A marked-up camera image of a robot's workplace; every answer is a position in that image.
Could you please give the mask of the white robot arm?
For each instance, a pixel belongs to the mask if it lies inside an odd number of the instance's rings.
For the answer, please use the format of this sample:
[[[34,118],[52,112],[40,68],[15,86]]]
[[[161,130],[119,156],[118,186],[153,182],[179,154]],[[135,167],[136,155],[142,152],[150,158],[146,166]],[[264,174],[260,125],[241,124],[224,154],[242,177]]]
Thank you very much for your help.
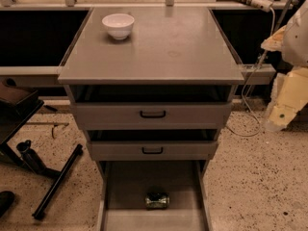
[[[279,51],[282,60],[292,67],[286,74],[277,74],[267,107],[265,128],[278,132],[308,104],[308,0],[261,47]]]

